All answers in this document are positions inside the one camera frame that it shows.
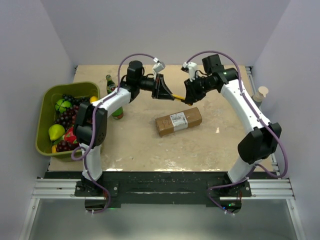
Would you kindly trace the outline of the brown cardboard express box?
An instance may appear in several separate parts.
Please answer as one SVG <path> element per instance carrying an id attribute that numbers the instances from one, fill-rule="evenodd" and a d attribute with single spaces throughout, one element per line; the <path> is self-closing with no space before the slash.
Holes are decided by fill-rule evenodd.
<path id="1" fill-rule="evenodd" d="M 160 137 L 199 126 L 203 121 L 197 107 L 172 113 L 155 119 L 155 126 Z"/>

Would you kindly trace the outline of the yellow utility knife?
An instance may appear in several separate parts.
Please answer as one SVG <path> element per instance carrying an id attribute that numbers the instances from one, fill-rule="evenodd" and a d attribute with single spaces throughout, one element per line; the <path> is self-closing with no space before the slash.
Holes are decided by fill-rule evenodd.
<path id="1" fill-rule="evenodd" d="M 185 98 L 176 94 L 172 94 L 173 98 L 177 101 L 184 102 Z"/>

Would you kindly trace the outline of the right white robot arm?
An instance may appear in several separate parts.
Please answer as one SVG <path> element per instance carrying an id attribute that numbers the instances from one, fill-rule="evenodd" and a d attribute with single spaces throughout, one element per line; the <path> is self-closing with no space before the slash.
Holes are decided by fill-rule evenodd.
<path id="1" fill-rule="evenodd" d="M 251 99 L 239 66 L 226 69 L 221 63 L 221 55 L 221 52 L 209 51 L 209 56 L 202 59 L 203 76 L 198 75 L 198 65 L 191 59 L 184 62 L 181 69 L 189 75 L 184 81 L 185 104 L 192 105 L 216 90 L 232 106 L 244 127 L 245 137 L 237 146 L 238 159 L 227 172 L 229 180 L 222 185 L 223 192 L 233 197 L 241 190 L 239 182 L 276 151 L 282 128 L 278 123 L 271 123 Z"/>

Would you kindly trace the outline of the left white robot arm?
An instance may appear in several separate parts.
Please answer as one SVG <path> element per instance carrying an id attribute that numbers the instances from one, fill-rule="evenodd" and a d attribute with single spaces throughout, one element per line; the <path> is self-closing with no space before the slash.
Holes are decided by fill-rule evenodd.
<path id="1" fill-rule="evenodd" d="M 103 174 L 100 150 L 107 136 L 108 118 L 119 108 L 131 103 L 141 90 L 151 92 L 153 99 L 173 101 L 175 98 L 165 84 L 164 75 L 160 73 L 164 69 L 163 62 L 156 62 L 150 77 L 144 75 L 142 62 L 131 61 L 126 75 L 112 93 L 93 103 L 80 105 L 73 132 L 82 152 L 82 175 L 89 180 L 85 189 L 92 196 L 99 196 L 104 190 L 104 184 L 98 179 Z"/>

